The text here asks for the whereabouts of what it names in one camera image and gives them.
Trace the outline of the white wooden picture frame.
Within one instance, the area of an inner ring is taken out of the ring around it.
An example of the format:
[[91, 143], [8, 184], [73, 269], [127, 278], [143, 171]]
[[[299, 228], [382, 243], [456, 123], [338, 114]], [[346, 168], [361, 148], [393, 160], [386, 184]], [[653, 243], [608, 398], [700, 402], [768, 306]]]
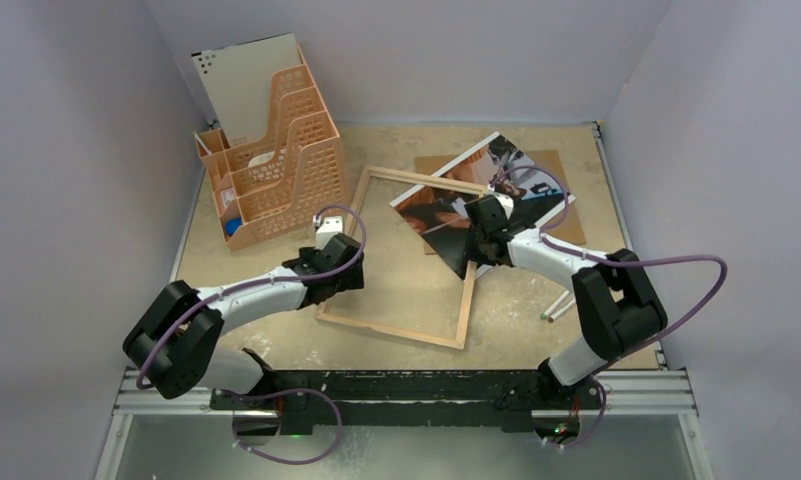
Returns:
[[[361, 210], [361, 207], [363, 206], [368, 189], [368, 184], [372, 178], [410, 184], [410, 185], [428, 186], [436, 189], [454, 191], [457, 193], [472, 194], [475, 195], [476, 197], [482, 197], [487, 191], [487, 188], [485, 186], [478, 184], [461, 182], [457, 180], [450, 180], [442, 177], [428, 176], [419, 173], [390, 169], [385, 167], [365, 165], [362, 168], [362, 172], [356, 187], [356, 191], [352, 199], [351, 208], [354, 210], [355, 213], [358, 213]], [[329, 303], [323, 304], [318, 308], [315, 314], [315, 319], [355, 329], [368, 330], [381, 335], [387, 335], [391, 337], [412, 340], [415, 342], [421, 342], [440, 347], [462, 350], [465, 348], [465, 341], [468, 333], [476, 278], [477, 278], [477, 264], [473, 261], [469, 261], [466, 265], [466, 273], [463, 279], [463, 290], [459, 306], [457, 329], [452, 338], [439, 337], [414, 330], [408, 330], [399, 327], [379, 324], [371, 321], [365, 321], [361, 319], [335, 315], [329, 312]]]

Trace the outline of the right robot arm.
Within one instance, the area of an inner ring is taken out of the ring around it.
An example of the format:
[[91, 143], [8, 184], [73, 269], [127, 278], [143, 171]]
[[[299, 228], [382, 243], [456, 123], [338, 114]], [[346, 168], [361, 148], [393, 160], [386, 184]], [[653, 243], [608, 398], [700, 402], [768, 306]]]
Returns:
[[513, 220], [494, 195], [466, 205], [465, 255], [477, 264], [523, 269], [561, 285], [574, 297], [580, 335], [539, 367], [540, 399], [560, 407], [577, 384], [628, 355], [668, 325], [668, 317], [634, 252], [578, 249]]

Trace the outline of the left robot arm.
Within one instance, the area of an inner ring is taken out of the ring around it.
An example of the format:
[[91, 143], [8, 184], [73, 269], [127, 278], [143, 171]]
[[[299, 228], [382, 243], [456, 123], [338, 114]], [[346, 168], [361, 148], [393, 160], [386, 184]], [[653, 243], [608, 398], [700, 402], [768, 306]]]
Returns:
[[268, 365], [252, 351], [227, 352], [220, 338], [264, 317], [318, 305], [364, 286], [364, 250], [352, 237], [333, 235], [323, 247], [302, 247], [270, 272], [230, 285], [193, 288], [167, 284], [122, 344], [139, 369], [139, 387], [165, 399], [195, 387], [234, 391], [248, 408], [273, 399]]

